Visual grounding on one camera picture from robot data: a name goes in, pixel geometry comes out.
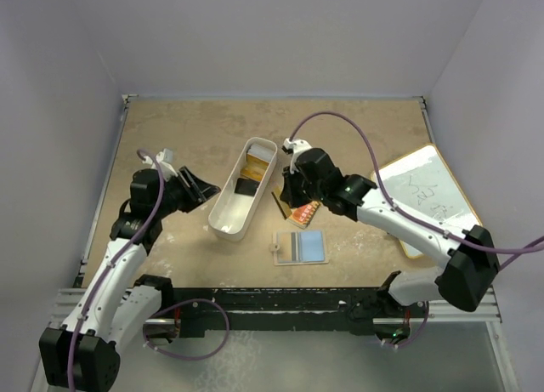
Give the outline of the white credit card stack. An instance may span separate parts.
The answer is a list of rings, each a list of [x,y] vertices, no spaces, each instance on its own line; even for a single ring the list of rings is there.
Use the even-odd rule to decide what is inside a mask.
[[[259,144],[251,144],[249,146],[247,154],[264,162],[271,162],[275,152]]]

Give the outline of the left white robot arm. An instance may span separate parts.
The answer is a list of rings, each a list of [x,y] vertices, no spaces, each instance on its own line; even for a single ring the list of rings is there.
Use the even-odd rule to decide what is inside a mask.
[[[219,192],[186,167],[166,164],[133,175],[94,278],[60,326],[46,328],[39,339],[48,384],[71,391],[111,389],[121,353],[145,320],[174,309],[169,279],[153,276],[129,286],[161,234],[163,219],[189,213]]]

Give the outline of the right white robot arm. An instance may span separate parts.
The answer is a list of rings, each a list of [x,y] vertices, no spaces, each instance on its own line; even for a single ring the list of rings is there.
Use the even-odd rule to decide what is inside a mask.
[[[284,152],[291,160],[282,170],[283,202],[292,208],[320,202],[331,213],[383,230],[434,261],[432,268],[396,271],[386,279],[377,298],[383,314],[397,316],[407,306],[434,300],[466,312],[478,308],[499,272],[487,229],[476,224],[470,230],[446,226],[438,232],[422,213],[414,213],[417,222],[402,216],[373,181],[342,174],[321,148],[299,143]]]

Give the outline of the white oblong plastic tray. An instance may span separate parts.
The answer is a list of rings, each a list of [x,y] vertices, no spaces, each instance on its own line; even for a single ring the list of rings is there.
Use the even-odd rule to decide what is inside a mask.
[[[250,138],[208,216],[218,237],[240,241],[256,212],[277,163],[278,147],[271,140]]]

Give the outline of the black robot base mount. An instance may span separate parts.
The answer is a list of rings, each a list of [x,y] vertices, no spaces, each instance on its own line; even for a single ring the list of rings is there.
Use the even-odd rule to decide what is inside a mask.
[[[384,287],[174,287],[171,279],[142,275],[134,285],[159,291],[161,304],[147,323],[155,335],[201,338],[207,331],[348,332],[404,337],[428,303],[403,307]]]

